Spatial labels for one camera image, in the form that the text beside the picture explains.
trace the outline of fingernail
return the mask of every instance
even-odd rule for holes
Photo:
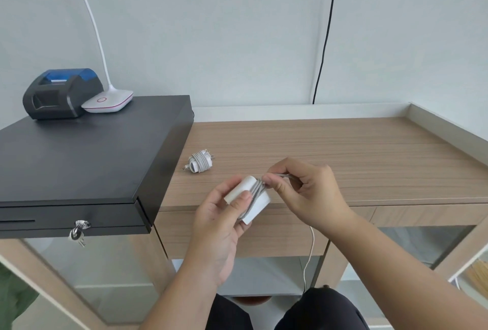
[[[244,190],[241,193],[241,198],[243,198],[244,200],[251,199],[252,198],[252,194],[248,190]]]

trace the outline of bunch of keys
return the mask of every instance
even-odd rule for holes
[[[80,244],[82,247],[86,247],[86,244],[84,242],[83,237],[85,234],[83,234],[83,230],[86,230],[87,228],[91,227],[91,223],[88,221],[84,220],[78,220],[75,222],[75,228],[73,228],[68,235],[68,239],[77,241],[78,244]]]

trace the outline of leg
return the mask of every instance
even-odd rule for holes
[[[251,318],[234,302],[216,295],[205,330],[253,330]]]
[[[356,307],[335,290],[311,288],[278,322],[275,330],[366,330]]]

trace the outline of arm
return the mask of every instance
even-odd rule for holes
[[[249,191],[229,206],[223,200],[241,180],[234,176],[218,185],[198,207],[183,264],[140,330],[205,329],[217,288],[234,266],[237,240],[250,226],[236,224],[251,202]]]
[[[269,169],[272,186],[303,222],[328,237],[356,270],[397,330],[488,328],[488,310],[408,254],[346,204],[330,167],[286,158]]]

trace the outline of white lamp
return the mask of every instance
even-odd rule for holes
[[[97,36],[98,47],[100,48],[101,60],[103,62],[103,68],[105,69],[105,75],[107,77],[108,89],[101,92],[97,96],[94,96],[87,102],[82,104],[82,108],[90,113],[109,113],[117,112],[127,105],[134,96],[134,92],[130,90],[117,90],[113,87],[112,82],[110,82],[110,77],[108,76],[107,63],[105,62],[105,55],[103,53],[103,48],[101,47],[100,36],[98,34],[97,24],[93,18],[93,13],[88,4],[88,0],[84,0],[86,8],[90,13],[90,19],[95,29],[95,34]]]

